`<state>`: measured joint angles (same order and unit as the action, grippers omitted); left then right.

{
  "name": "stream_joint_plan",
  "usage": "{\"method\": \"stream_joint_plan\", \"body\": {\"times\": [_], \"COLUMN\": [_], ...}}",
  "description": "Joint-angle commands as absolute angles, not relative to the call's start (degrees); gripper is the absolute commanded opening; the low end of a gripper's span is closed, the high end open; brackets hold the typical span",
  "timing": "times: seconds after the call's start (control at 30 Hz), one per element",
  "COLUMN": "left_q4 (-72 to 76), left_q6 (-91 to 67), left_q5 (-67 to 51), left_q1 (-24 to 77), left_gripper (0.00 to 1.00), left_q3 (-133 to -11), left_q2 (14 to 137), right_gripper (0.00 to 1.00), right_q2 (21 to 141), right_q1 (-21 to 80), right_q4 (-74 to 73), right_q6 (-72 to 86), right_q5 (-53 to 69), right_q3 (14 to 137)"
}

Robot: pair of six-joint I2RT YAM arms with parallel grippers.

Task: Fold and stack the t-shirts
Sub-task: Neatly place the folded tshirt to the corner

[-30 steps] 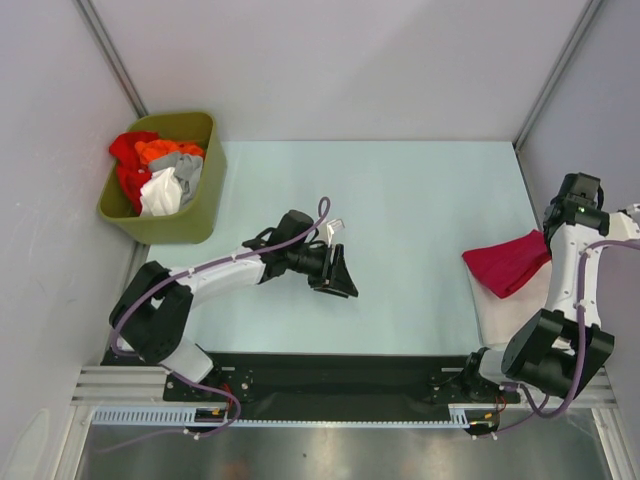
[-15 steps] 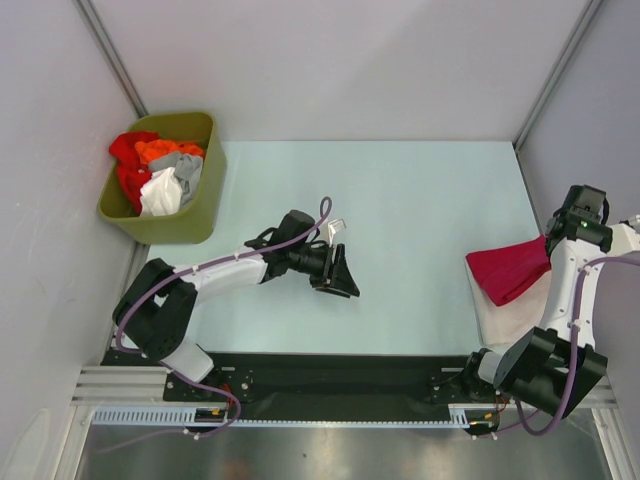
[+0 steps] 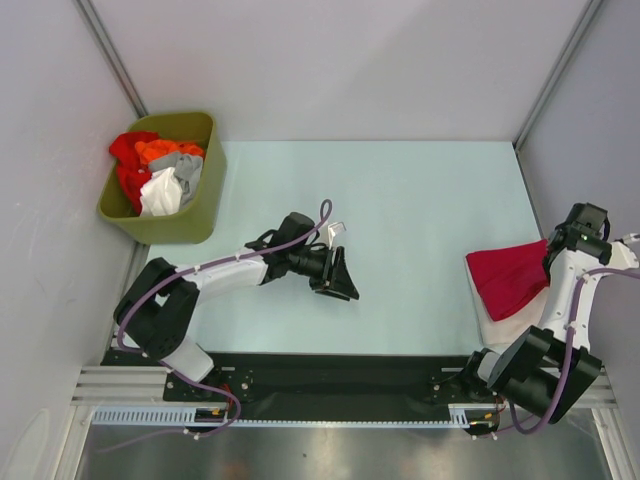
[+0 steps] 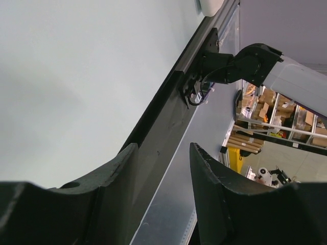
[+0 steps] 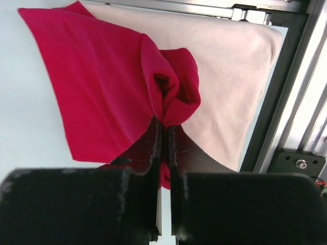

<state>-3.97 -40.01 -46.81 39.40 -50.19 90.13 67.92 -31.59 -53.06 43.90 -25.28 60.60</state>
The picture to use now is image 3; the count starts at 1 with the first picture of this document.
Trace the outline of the crimson red t shirt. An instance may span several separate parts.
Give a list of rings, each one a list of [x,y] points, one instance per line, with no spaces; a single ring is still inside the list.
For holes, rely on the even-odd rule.
[[[545,240],[466,255],[472,282],[493,322],[522,310],[550,284],[543,268]]]

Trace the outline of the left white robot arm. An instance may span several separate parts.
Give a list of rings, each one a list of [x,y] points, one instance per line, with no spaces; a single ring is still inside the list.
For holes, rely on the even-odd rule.
[[[214,397],[221,376],[205,350],[187,335],[199,304],[243,287],[266,285],[293,272],[311,290],[340,300],[360,298],[348,272],[345,249],[332,244],[340,222],[319,227],[298,212],[279,228],[245,244],[238,255],[183,271],[159,257],[149,261],[114,310],[119,331],[142,353],[186,378],[197,398]]]

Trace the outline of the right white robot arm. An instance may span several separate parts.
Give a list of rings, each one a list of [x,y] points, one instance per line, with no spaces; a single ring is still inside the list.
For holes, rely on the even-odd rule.
[[[473,353],[461,388],[473,401],[505,400],[521,434],[557,423],[600,373],[589,339],[595,292],[607,276],[639,275],[638,234],[612,240],[610,229],[605,209],[576,203],[547,240],[465,257],[480,323],[519,333]]]

